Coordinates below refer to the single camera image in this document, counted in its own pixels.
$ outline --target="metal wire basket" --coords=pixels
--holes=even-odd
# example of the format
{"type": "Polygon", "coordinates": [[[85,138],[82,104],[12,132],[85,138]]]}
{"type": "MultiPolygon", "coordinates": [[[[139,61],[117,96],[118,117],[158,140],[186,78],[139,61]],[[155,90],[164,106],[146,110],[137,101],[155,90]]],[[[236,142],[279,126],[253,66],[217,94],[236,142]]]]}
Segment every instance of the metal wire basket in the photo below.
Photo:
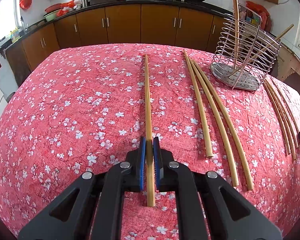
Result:
{"type": "Polygon", "coordinates": [[[270,71],[281,42],[260,29],[259,15],[239,5],[240,15],[244,11],[253,15],[253,22],[249,23],[244,15],[244,19],[239,20],[238,52],[235,51],[236,20],[232,15],[227,15],[210,68],[219,80],[232,89],[255,92],[270,71]]]}

